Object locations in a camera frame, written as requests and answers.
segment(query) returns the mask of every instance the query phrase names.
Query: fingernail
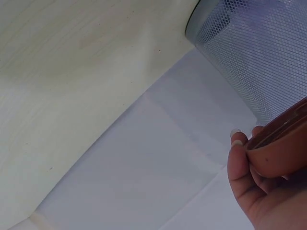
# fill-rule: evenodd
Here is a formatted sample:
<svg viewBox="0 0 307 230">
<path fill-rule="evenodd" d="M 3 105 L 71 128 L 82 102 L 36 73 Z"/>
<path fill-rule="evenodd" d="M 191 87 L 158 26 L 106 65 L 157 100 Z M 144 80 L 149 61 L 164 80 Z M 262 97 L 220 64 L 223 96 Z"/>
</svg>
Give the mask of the fingernail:
<svg viewBox="0 0 307 230">
<path fill-rule="evenodd" d="M 243 145 L 243 143 L 240 140 L 235 140 L 234 142 L 232 142 L 231 147 L 235 145 Z"/>
<path fill-rule="evenodd" d="M 233 136 L 235 133 L 239 133 L 239 132 L 241 132 L 240 129 L 237 129 L 237 128 L 233 129 L 233 130 L 230 132 L 230 138 L 232 138 L 232 136 Z"/>
</svg>

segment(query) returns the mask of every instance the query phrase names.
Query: mesh cylinder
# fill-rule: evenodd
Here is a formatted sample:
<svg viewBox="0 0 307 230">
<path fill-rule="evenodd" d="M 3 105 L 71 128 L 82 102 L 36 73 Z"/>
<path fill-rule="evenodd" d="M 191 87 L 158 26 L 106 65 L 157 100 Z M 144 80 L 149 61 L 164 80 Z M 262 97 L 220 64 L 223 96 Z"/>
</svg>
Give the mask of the mesh cylinder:
<svg viewBox="0 0 307 230">
<path fill-rule="evenodd" d="M 307 95 L 306 0 L 201 0 L 186 36 L 259 124 Z"/>
</svg>

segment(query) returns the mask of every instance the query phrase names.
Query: white surface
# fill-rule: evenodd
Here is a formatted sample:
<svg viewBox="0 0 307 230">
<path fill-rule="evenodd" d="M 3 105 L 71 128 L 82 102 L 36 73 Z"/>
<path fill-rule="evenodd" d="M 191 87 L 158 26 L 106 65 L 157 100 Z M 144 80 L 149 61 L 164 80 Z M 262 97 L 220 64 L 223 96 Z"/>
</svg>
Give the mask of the white surface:
<svg viewBox="0 0 307 230">
<path fill-rule="evenodd" d="M 253 230 L 237 204 L 225 167 L 178 214 L 160 230 Z"/>
<path fill-rule="evenodd" d="M 0 230 L 191 45 L 197 0 L 0 0 Z"/>
<path fill-rule="evenodd" d="M 226 164 L 230 131 L 250 132 L 255 123 L 216 69 L 193 50 L 98 139 L 37 212 L 55 230 L 157 230 L 170 219 L 166 227 L 176 229 L 176 213 L 195 203 Z M 190 221 L 191 229 L 219 230 L 214 220 L 225 219 L 226 228 L 233 215 L 231 226 L 242 226 L 246 220 L 227 183 L 211 186 L 208 197 L 201 195 L 207 201 L 198 200 L 195 210 L 188 205 L 179 219 Z M 224 204 L 229 207 L 219 215 L 214 205 Z M 198 209 L 212 227 L 199 220 L 193 227 L 189 213 Z"/>
</svg>

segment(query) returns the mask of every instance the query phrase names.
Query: brown bowl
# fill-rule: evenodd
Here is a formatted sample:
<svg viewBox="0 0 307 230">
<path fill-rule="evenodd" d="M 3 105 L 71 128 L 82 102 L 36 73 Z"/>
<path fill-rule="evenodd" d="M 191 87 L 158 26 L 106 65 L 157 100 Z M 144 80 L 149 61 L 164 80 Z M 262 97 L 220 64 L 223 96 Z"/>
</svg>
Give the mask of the brown bowl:
<svg viewBox="0 0 307 230">
<path fill-rule="evenodd" d="M 307 166 L 307 97 L 270 122 L 245 145 L 249 161 L 267 178 Z"/>
</svg>

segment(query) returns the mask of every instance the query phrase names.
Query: finger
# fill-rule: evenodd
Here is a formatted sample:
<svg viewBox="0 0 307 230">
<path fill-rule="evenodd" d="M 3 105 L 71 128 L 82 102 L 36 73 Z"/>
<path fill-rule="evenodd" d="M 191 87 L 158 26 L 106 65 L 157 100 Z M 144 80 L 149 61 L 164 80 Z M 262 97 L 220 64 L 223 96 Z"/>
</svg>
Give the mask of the finger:
<svg viewBox="0 0 307 230">
<path fill-rule="evenodd" d="M 250 165 L 249 168 L 250 168 L 250 173 L 256 185 L 259 188 L 261 188 L 266 194 L 269 194 L 271 191 L 273 191 L 274 189 L 282 185 L 284 182 L 286 182 L 286 179 L 282 177 L 269 179 L 269 178 L 260 176 L 252 165 Z"/>
<path fill-rule="evenodd" d="M 254 127 L 253 131 L 251 131 L 253 137 L 256 136 L 258 133 L 260 133 L 263 130 L 263 126 L 256 126 Z"/>
<path fill-rule="evenodd" d="M 236 144 L 232 147 L 227 167 L 230 186 L 238 204 L 251 222 L 255 222 L 258 204 L 266 193 L 253 180 L 242 145 Z"/>
<path fill-rule="evenodd" d="M 230 137 L 230 143 L 232 146 L 235 144 L 245 145 L 245 143 L 248 141 L 248 138 L 244 133 L 241 132 L 240 129 L 232 130 L 230 133 Z"/>
</svg>

